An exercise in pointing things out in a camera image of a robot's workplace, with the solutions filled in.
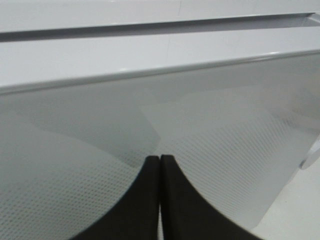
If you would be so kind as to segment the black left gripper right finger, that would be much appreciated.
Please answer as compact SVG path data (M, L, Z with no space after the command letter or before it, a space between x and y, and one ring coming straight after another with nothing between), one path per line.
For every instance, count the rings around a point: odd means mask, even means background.
M165 240L246 240L248 232L214 209L192 186L174 156L162 155L161 217Z

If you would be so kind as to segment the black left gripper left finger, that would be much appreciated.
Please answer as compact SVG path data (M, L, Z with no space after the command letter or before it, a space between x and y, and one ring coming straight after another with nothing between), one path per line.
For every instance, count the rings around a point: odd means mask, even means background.
M156 240L159 223L160 159L146 157L130 188L75 240Z

